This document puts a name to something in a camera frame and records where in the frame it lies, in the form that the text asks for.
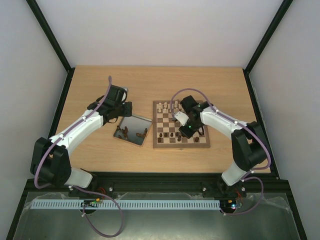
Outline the metal tin tray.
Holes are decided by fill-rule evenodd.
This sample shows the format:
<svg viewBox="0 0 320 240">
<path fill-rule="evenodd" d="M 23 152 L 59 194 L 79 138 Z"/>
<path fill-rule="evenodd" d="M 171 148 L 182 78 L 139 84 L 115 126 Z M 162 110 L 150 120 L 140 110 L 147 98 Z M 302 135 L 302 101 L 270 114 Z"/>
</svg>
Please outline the metal tin tray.
<svg viewBox="0 0 320 240">
<path fill-rule="evenodd" d="M 127 126 L 128 128 L 128 140 L 119 139 L 116 137 L 116 129 L 117 126 L 124 128 Z M 131 117 L 122 117 L 120 122 L 117 124 L 116 129 L 113 133 L 113 137 L 117 140 L 121 140 L 128 144 L 132 144 L 138 147 L 142 147 L 145 143 L 145 140 L 151 130 L 152 120 L 150 118 L 146 118 L 139 115 L 132 115 Z M 148 129 L 147 135 L 145 138 L 137 137 L 136 133 L 143 133 L 145 128 Z"/>
</svg>

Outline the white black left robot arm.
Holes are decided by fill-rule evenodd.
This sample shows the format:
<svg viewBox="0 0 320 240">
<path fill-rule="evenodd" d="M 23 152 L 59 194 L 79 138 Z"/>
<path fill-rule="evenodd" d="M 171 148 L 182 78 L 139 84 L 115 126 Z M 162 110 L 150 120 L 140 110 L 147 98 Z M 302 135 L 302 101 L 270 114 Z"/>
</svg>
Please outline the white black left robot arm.
<svg viewBox="0 0 320 240">
<path fill-rule="evenodd" d="M 33 149 L 30 172 L 34 185 L 41 189 L 53 185 L 87 188 L 93 174 L 71 166 L 70 156 L 90 134 L 111 120 L 132 115 L 132 102 L 127 101 L 128 88 L 109 84 L 106 93 L 88 105 L 84 113 L 65 130 L 50 138 L 39 138 Z"/>
</svg>

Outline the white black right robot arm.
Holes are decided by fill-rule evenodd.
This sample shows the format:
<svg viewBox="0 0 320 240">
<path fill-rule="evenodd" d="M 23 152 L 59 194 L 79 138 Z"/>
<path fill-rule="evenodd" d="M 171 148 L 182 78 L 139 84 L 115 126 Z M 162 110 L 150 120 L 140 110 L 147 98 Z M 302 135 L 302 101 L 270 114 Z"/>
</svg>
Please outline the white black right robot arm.
<svg viewBox="0 0 320 240">
<path fill-rule="evenodd" d="M 222 173 L 222 181 L 218 183 L 218 191 L 222 195 L 233 193 L 235 184 L 243 181 L 263 161 L 268 161 L 267 168 L 270 166 L 271 155 L 259 123 L 237 120 L 207 101 L 198 103 L 191 95 L 183 98 L 180 104 L 183 112 L 178 111 L 174 118 L 181 124 L 179 131 L 183 137 L 190 139 L 208 126 L 231 140 L 233 163 Z"/>
</svg>

